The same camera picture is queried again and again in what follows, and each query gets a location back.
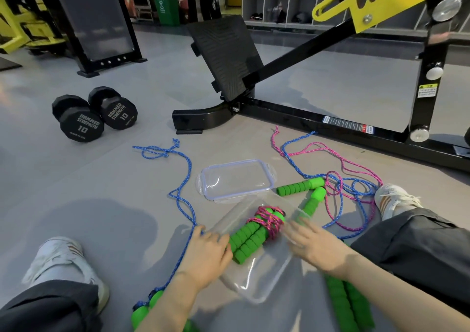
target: dark gray pants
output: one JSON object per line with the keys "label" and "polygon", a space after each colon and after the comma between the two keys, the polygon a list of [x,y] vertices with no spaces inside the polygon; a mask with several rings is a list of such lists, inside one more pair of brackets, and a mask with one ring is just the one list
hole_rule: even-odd
{"label": "dark gray pants", "polygon": [[45,281],[0,309],[0,332],[97,332],[97,306],[96,285]]}
{"label": "dark gray pants", "polygon": [[351,248],[470,317],[470,231],[415,208],[371,227]]}

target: clear plastic lid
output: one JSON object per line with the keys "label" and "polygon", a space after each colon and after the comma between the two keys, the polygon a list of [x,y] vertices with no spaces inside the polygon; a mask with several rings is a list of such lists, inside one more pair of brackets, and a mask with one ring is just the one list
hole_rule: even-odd
{"label": "clear plastic lid", "polygon": [[209,166],[197,176],[196,185],[201,194],[215,201],[270,190],[275,181],[271,166],[252,159]]}
{"label": "clear plastic lid", "polygon": [[[286,222],[298,216],[309,218],[303,211],[279,197],[272,191],[245,197],[210,229],[220,234],[233,234],[240,229],[248,218],[252,218],[259,206],[276,206],[286,214]],[[220,280],[227,288],[249,300],[251,303],[264,302],[287,264],[292,253],[284,235],[278,234],[275,240],[268,239],[245,262],[240,265],[231,261]]]}

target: person's right hand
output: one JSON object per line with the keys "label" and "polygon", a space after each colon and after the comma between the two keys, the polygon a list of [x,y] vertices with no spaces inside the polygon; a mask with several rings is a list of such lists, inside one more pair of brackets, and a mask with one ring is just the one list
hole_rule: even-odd
{"label": "person's right hand", "polygon": [[228,234],[220,236],[205,232],[201,235],[203,229],[204,226],[194,228],[184,258],[176,271],[177,274],[190,277],[198,292],[222,275],[233,257]]}
{"label": "person's right hand", "polygon": [[304,217],[300,221],[304,225],[291,221],[282,229],[291,240],[291,251],[327,274],[347,280],[348,262],[359,253]]}

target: green trash bin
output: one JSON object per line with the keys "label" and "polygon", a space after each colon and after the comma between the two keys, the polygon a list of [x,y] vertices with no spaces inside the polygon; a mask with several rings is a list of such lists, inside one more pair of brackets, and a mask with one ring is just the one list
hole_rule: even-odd
{"label": "green trash bin", "polygon": [[154,0],[158,18],[162,25],[179,26],[178,0]]}

